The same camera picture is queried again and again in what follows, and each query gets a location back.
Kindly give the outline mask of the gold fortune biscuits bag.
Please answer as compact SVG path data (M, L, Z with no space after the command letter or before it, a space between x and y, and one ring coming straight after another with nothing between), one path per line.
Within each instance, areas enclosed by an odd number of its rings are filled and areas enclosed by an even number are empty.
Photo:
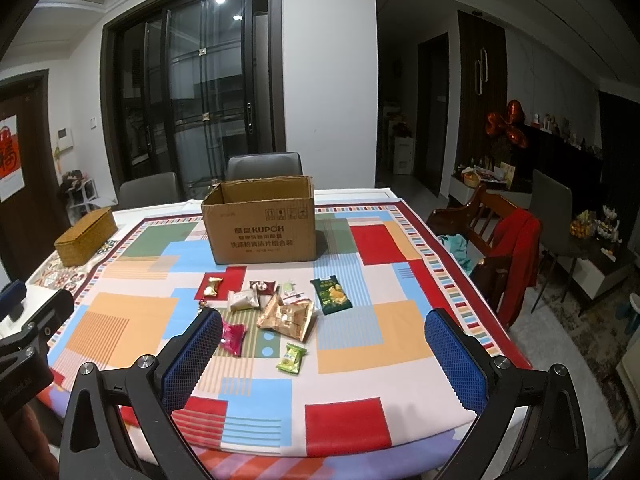
M256 326L304 342L313 318L314 303L310 299L284 302L276 292L258 315Z

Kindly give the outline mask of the red white snack packet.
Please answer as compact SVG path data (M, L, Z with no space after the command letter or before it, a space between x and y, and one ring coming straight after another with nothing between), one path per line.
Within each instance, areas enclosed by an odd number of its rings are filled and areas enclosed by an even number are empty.
M278 290L277 281L250 281L258 296L272 296Z

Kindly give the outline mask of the white wall intercom panel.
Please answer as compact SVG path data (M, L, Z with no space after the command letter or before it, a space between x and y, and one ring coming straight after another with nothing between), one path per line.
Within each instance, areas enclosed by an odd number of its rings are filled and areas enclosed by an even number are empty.
M70 128L58 130L58 142L56 142L56 145L61 152L71 150L74 147L73 133Z

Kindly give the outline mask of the teal cloth on chair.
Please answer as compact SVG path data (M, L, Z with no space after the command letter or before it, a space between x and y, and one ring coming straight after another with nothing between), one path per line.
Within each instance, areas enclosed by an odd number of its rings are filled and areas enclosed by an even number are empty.
M439 243L444 246L449 255L462 267L466 275L470 275L475 268L478 259L469 253L468 241L460 234L439 235Z

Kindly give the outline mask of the light green snack packet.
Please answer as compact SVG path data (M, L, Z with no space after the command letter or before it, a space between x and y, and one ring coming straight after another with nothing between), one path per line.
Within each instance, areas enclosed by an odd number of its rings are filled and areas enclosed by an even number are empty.
M306 354L305 348L296 346L296 344L287 344L284 355L277 364L277 369L286 374L298 375Z

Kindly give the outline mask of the woven wicker box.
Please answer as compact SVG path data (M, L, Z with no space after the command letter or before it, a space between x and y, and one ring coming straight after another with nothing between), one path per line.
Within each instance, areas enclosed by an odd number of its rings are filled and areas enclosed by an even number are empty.
M65 231L54 247L63 266L82 266L117 232L111 208L88 212Z

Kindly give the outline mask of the dark green cracker packet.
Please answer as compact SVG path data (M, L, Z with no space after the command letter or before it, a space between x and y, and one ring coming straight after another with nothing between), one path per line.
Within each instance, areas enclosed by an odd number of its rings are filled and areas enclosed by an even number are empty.
M352 308L352 302L346 295L341 283L335 275L328 278L314 278L310 281L314 286L324 315L341 312Z

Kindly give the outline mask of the white shoe rack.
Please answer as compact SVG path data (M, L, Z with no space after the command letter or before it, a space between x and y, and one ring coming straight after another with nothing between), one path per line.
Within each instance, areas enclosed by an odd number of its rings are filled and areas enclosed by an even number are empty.
M64 206L70 224L75 224L91 211L116 205L114 200L100 197L96 182L80 170L72 170L62 175L58 199Z

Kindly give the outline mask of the red garment on chair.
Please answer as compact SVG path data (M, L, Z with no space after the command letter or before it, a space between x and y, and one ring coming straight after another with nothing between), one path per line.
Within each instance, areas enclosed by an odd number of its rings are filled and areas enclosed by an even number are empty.
M526 289L537 283L541 232L540 220L522 208L515 208L494 229L491 257L510 259L506 289L497 310L497 318L504 328L516 321Z

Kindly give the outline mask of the magenta snack packet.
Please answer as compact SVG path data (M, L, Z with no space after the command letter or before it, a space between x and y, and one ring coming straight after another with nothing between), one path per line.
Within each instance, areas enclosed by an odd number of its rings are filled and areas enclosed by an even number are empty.
M246 332L247 328L244 324L223 322L220 348L232 356L240 356Z

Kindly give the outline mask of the gold candy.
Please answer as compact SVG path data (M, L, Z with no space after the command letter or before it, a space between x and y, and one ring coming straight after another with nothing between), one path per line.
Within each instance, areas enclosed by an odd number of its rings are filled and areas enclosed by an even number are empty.
M205 299L217 298L219 287L224 279L218 278L218 276L210 276L206 280L205 287L203 289L203 297Z

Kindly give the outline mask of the red foil balloon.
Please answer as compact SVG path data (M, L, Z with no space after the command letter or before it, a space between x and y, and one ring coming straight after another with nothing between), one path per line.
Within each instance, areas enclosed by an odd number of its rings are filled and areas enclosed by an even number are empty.
M526 148L526 136L522 130L524 120L525 114L521 102L511 100L506 104L506 114L499 112L487 114L485 131L488 136L498 136L498 134L504 133L514 145Z

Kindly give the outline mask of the pale green candy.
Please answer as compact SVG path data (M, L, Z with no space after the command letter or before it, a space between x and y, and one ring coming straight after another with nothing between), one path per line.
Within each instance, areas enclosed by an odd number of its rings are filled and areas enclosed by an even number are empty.
M279 288L280 297L284 302L296 302L304 296L302 292L296 290L293 282L284 282Z

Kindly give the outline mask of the grey chair left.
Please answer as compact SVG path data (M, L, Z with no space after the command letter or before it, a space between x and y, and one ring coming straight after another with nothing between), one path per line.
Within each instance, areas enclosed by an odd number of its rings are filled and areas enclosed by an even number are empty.
M132 209L181 201L178 177L169 171L124 182L119 188L118 208Z

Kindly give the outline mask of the red wooden chair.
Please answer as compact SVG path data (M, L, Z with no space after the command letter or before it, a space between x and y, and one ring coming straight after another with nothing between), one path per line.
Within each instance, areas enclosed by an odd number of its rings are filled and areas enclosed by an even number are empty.
M489 193L481 184L464 206L435 209L426 222L436 235L462 235L480 253L482 258L472 271L471 280L494 312L506 289L510 264L508 257L490 255L494 229L515 208L510 200Z

